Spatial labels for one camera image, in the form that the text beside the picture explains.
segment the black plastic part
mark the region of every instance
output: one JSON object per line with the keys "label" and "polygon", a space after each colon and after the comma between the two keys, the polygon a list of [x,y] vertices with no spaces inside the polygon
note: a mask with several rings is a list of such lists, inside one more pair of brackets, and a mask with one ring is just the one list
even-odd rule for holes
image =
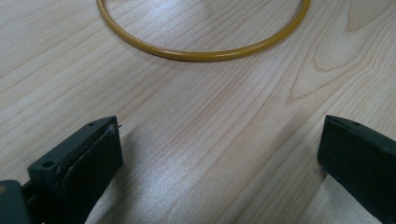
{"label": "black plastic part", "polygon": [[50,223],[84,223],[122,166],[116,117],[91,122],[29,166]]}
{"label": "black plastic part", "polygon": [[18,181],[0,181],[0,210],[0,223],[2,224],[31,223]]}
{"label": "black plastic part", "polygon": [[355,121],[327,116],[318,162],[382,223],[396,223],[396,142]]}

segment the light wooden surface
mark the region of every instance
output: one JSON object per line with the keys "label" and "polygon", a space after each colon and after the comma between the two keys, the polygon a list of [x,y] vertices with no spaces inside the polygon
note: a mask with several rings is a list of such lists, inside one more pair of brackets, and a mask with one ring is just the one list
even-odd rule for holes
{"label": "light wooden surface", "polygon": [[[299,4],[107,1],[132,34],[189,50],[254,43]],[[316,160],[324,116],[396,138],[395,86],[393,0],[312,0],[290,38],[222,63],[134,49],[93,0],[2,0],[0,179],[25,182],[69,134],[117,115],[125,166],[89,223],[337,223],[336,197],[320,196],[332,186]]]}

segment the table surface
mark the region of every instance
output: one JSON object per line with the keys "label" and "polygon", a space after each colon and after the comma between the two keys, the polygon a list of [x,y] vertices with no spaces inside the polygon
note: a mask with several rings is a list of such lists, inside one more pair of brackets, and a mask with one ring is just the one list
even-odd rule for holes
{"label": "table surface", "polygon": [[[149,43],[204,51],[274,34],[300,0],[106,5]],[[342,223],[337,211],[362,208],[335,200],[342,188],[327,190],[336,183],[316,160],[324,117],[396,138],[395,86],[393,0],[313,0],[289,38],[221,63],[135,49],[93,0],[2,0],[0,179],[27,181],[33,161],[116,115],[125,165],[88,223]]]}

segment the wooden table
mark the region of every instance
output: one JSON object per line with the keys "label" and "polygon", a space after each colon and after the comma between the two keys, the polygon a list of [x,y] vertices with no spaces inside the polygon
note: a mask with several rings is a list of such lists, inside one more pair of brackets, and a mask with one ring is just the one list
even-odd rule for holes
{"label": "wooden table", "polygon": [[[107,1],[131,34],[200,51],[268,37],[299,4]],[[336,200],[318,141],[326,114],[396,138],[395,86],[393,0],[313,0],[288,39],[222,63],[132,48],[93,0],[2,0],[0,179],[27,181],[30,163],[116,115],[125,165],[88,223],[375,223],[334,218],[366,212]]]}

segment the yellow ring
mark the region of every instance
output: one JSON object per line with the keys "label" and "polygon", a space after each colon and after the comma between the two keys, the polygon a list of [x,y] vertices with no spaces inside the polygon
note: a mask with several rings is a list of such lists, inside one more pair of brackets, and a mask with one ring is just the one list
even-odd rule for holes
{"label": "yellow ring", "polygon": [[154,54],[160,57],[164,57],[167,59],[186,61],[186,62],[217,62],[217,61],[225,61],[236,58],[241,58],[248,56],[250,54],[257,53],[259,51],[268,49],[272,47],[277,42],[286,38],[293,30],[301,23],[304,19],[306,12],[309,9],[310,0],[302,0],[302,5],[300,7],[300,11],[294,17],[290,23],[288,23],[285,27],[283,27],[278,33],[275,35],[253,45],[249,45],[240,49],[229,49],[223,51],[213,51],[213,52],[188,52],[182,50],[174,50],[174,49],[165,49],[161,47],[157,47],[146,43],[142,40],[137,39],[136,37],[128,34],[122,28],[120,28],[111,17],[108,15],[105,0],[96,0],[96,4],[99,8],[99,12],[102,15],[103,19],[107,23],[107,25],[113,30],[116,35],[118,35],[121,39],[134,46],[137,49],[141,49],[147,53]]}

